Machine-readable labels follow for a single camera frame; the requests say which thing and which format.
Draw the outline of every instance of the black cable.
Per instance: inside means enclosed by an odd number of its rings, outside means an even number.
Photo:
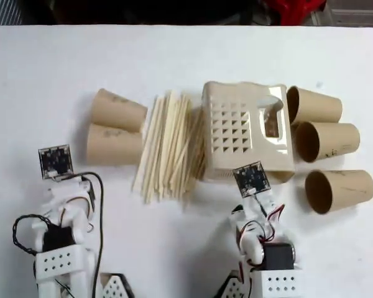
[[[248,227],[251,223],[253,223],[253,222],[255,222],[257,225],[259,225],[259,227],[261,228],[262,233],[263,233],[263,235],[264,235],[264,239],[266,239],[267,236],[266,236],[266,234],[265,234],[265,229],[264,229],[264,227],[262,226],[262,224],[259,223],[258,221],[256,221],[256,220],[250,220],[250,221],[248,221],[248,222],[245,224],[245,227],[247,228],[247,227]]]
[[[103,232],[104,183],[102,182],[101,177],[97,173],[94,173],[94,172],[82,172],[82,173],[78,173],[78,174],[66,175],[66,176],[63,176],[63,177],[59,177],[60,180],[58,182],[60,182],[62,180],[68,180],[68,179],[71,179],[71,178],[86,176],[86,175],[92,175],[95,178],[97,178],[97,180],[99,182],[99,186],[101,188],[101,203],[100,203],[100,207],[99,207],[99,238],[100,238],[101,243],[99,244],[98,259],[97,259],[97,266],[96,266],[95,273],[94,273],[93,293],[92,293],[92,297],[95,298],[96,285],[97,285],[97,281],[98,281],[99,266],[101,264],[102,250],[103,250],[103,246],[104,246],[104,232]]]
[[[268,214],[266,213],[266,211],[265,211],[264,207],[262,206],[261,202],[258,200],[258,198],[255,194],[253,195],[253,197],[256,199],[257,203],[259,203],[262,214],[265,216],[265,218],[267,218]]]
[[[60,283],[60,282],[58,281],[58,279],[56,279],[55,281],[57,282],[57,284],[59,284],[59,285],[62,287],[62,289],[65,289],[65,290],[66,290],[66,292],[70,295],[70,297],[75,298],[75,296],[72,295],[72,293],[70,292],[70,289],[69,289],[68,286],[65,286],[65,285],[63,285],[62,283]]]
[[[44,217],[43,215],[39,214],[28,214],[28,215],[22,215],[16,219],[14,222],[14,225],[12,226],[12,242],[15,244],[15,246],[18,246],[20,249],[22,249],[24,252],[35,256],[37,254],[37,251],[35,251],[33,248],[26,248],[24,245],[20,244],[17,239],[17,229],[18,229],[18,223],[22,219],[40,219],[41,221],[45,222],[48,228],[50,226],[53,226],[54,224],[49,220],[47,217]]]

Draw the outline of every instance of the kraft paper cup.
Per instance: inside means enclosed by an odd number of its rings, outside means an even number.
[[[290,124],[300,122],[339,122],[343,104],[338,98],[296,86],[287,91]]]
[[[146,107],[100,89],[93,101],[91,121],[97,125],[141,132],[146,115]]]
[[[91,165],[136,165],[142,153],[141,133],[90,125],[87,162]]]
[[[306,177],[305,192],[312,209],[326,214],[372,199],[373,179],[363,170],[316,170]]]
[[[298,154],[309,163],[355,152],[361,141],[358,129],[345,123],[301,123],[295,132]]]

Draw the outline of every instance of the popsicle stick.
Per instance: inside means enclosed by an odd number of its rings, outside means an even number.
[[[152,147],[152,139],[154,137],[154,132],[155,132],[155,126],[156,126],[156,122],[157,122],[157,115],[159,113],[159,99],[156,98],[155,100],[155,104],[154,104],[154,109],[152,111],[152,116],[150,118],[150,122],[149,122],[149,127],[148,127],[148,132],[147,132],[147,136],[145,138],[145,143],[144,143],[144,149],[142,151],[142,154],[141,154],[141,159],[140,159],[140,162],[139,162],[139,166],[138,166],[138,170],[137,170],[137,173],[136,173],[136,176],[134,178],[134,183],[132,184],[132,191],[135,191],[136,188],[137,188],[137,184],[141,183],[141,179],[143,179],[143,175],[142,175],[142,171],[144,169],[146,169],[147,167],[147,159],[148,159],[148,155],[149,155],[149,151]]]
[[[191,137],[192,137],[192,135],[195,134],[196,128],[197,128],[200,124],[201,124],[201,117],[200,117],[200,115],[199,115],[199,117],[197,117],[197,118],[195,119],[195,123],[194,123],[193,126],[192,126],[191,132],[189,133],[189,136],[188,136],[188,138],[187,138],[187,140],[186,140],[186,142],[185,142],[185,144],[184,144],[184,147],[183,147],[183,149],[182,149],[182,151],[181,151],[181,154],[180,154],[180,156],[179,156],[179,158],[178,158],[178,160],[177,160],[177,163],[176,163],[176,165],[175,165],[175,171],[176,171],[176,170],[177,170],[177,169],[182,165],[183,156],[185,155],[185,153],[186,153],[187,150],[188,150],[188,145],[189,145],[189,142],[191,141]],[[174,173],[173,173],[172,178],[171,178],[170,181],[173,181],[173,179],[175,179],[175,175],[174,175]]]
[[[160,156],[159,168],[159,196],[163,197],[163,181],[168,163],[168,151],[170,150],[170,138],[172,135],[172,126],[174,121],[175,94],[171,92],[168,100],[167,115],[165,118],[164,133],[162,137],[162,151]]]
[[[158,113],[156,115],[155,120],[155,126],[153,131],[153,137],[152,137],[152,144],[150,146],[148,158],[147,158],[147,167],[145,169],[144,174],[144,180],[142,183],[142,195],[145,199],[147,199],[147,193],[148,193],[148,187],[149,187],[149,181],[152,173],[152,167],[154,160],[156,159],[157,150],[159,147],[159,138],[160,138],[160,126],[161,126],[161,118],[162,118],[162,112],[163,112],[163,104],[164,99],[160,98],[158,102]]]
[[[176,117],[176,124],[173,127],[173,135],[172,135],[172,145],[170,147],[170,153],[168,158],[168,165],[167,170],[165,174],[165,183],[171,188],[170,184],[170,178],[173,173],[173,166],[175,164],[175,158],[177,154],[177,147],[179,147],[178,143],[178,136],[180,134],[181,126],[183,125],[183,121],[185,120],[185,111],[187,109],[187,101],[185,100],[185,97],[182,97],[180,101],[178,101],[178,107],[177,110],[177,117]]]

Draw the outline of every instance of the white table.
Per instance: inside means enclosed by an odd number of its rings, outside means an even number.
[[[135,167],[83,165],[92,98],[99,88],[152,107],[168,89],[200,93],[209,80],[297,84],[342,99],[342,122],[361,132],[358,152],[299,163],[274,186],[287,207],[308,298],[373,298],[373,200],[319,216],[304,198],[307,171],[365,169],[373,176],[373,29],[266,27],[0,27],[0,297],[37,297],[32,257],[11,227],[35,212],[42,181],[37,150],[69,143],[75,169],[97,171],[106,188],[102,270],[124,273],[136,297],[214,295],[236,268],[228,221],[236,187],[198,185],[187,208],[143,205],[130,193]],[[32,243],[30,223],[19,238]]]

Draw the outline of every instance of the black circuit board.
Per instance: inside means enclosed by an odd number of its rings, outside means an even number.
[[[56,176],[73,174],[69,145],[40,149],[39,158],[43,179],[52,178],[49,173],[53,171],[57,172]]]
[[[271,189],[261,161],[232,170],[242,197]]]

